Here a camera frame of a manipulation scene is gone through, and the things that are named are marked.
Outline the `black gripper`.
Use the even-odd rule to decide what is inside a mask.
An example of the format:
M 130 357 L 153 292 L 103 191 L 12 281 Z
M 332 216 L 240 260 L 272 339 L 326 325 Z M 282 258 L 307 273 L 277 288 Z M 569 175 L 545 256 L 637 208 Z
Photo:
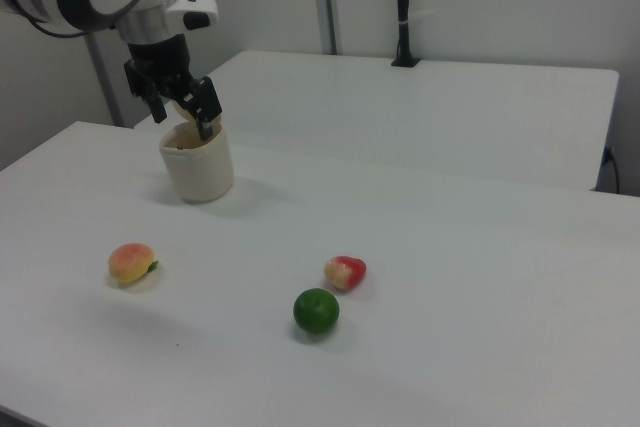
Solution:
M 152 118 L 161 124 L 167 113 L 162 97 L 187 102 L 201 140 L 213 136 L 222 107 L 209 77 L 195 78 L 190 72 L 186 36 L 177 34 L 153 44 L 128 44 L 131 59 L 125 73 L 131 93 L 148 103 Z

